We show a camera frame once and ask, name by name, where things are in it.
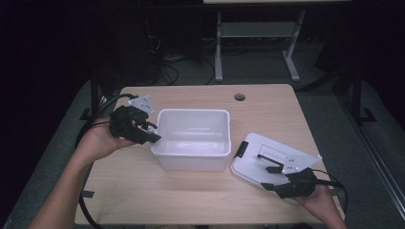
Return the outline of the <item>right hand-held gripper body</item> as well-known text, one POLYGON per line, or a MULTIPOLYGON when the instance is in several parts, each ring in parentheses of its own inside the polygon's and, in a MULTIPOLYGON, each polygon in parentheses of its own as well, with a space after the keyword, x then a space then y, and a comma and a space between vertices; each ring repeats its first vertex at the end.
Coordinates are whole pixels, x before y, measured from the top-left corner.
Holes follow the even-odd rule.
POLYGON ((274 187, 274 192, 280 198, 307 197, 315 189, 316 175, 312 165, 322 159, 321 156, 288 155, 281 174, 288 182, 274 187))

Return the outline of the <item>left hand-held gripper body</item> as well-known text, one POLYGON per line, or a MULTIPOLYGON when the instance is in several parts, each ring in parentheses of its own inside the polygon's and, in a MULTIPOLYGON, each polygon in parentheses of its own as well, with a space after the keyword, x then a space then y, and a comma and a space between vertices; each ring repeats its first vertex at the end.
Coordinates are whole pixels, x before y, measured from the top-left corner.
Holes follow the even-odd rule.
POLYGON ((114 137, 123 137, 137 143, 138 136, 147 133, 140 123, 147 121, 148 113, 134 106, 120 106, 110 114, 110 132, 114 137))

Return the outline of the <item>white plastic storage box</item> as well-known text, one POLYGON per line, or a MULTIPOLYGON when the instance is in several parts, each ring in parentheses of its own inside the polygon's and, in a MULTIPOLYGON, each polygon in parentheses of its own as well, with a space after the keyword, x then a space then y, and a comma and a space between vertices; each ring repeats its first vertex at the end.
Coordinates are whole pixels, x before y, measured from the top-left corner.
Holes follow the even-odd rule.
POLYGON ((157 120, 161 139, 151 152, 166 170, 222 171, 231 153, 226 110, 164 109, 157 120))

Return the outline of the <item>person's right hand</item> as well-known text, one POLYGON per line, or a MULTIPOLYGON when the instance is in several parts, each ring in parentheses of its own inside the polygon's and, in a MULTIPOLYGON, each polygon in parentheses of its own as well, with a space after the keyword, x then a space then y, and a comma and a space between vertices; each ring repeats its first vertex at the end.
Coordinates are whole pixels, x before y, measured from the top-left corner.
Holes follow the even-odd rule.
POLYGON ((294 200, 314 215, 330 213, 335 208, 330 188, 324 185, 316 185, 309 196, 294 200))

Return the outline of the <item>person's left hand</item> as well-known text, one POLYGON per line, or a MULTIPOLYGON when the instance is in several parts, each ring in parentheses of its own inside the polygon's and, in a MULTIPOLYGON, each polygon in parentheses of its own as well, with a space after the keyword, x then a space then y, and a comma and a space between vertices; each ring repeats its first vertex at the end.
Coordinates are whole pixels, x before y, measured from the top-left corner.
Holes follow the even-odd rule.
POLYGON ((80 139, 73 159, 83 164, 109 156, 116 150, 133 146, 134 142, 114 137, 110 131, 110 119, 99 118, 80 139))

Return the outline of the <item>black metal stand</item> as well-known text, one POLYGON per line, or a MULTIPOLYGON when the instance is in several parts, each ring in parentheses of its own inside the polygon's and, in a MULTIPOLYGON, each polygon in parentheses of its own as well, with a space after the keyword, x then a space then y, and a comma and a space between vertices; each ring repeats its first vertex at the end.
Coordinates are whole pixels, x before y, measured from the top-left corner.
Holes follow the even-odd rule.
POLYGON ((362 70, 355 66, 352 76, 352 105, 351 113, 357 125, 361 126, 366 122, 375 122, 376 118, 372 111, 361 106, 362 101, 362 70))
POLYGON ((103 92, 100 87, 99 74, 97 71, 92 73, 90 79, 90 91, 91 107, 83 110, 80 116, 80 120, 83 121, 90 121, 91 119, 96 118, 98 112, 100 111, 100 101, 102 99, 103 92))

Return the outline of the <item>grey metal desk frame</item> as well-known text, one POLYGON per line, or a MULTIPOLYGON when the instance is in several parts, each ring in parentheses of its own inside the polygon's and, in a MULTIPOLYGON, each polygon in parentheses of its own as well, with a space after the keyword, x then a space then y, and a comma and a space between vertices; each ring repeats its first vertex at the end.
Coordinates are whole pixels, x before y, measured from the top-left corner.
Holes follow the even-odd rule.
POLYGON ((216 21, 216 48, 214 55, 214 75, 217 82, 224 80, 222 41, 224 38, 288 38, 289 45, 282 50, 282 56, 293 82, 301 80, 294 65, 292 55, 303 27, 309 8, 349 3, 351 0, 202 0, 204 7, 218 7, 216 21), (264 10, 276 7, 291 10, 296 8, 298 14, 294 20, 280 22, 227 22, 223 21, 225 9, 231 7, 242 10, 264 10))

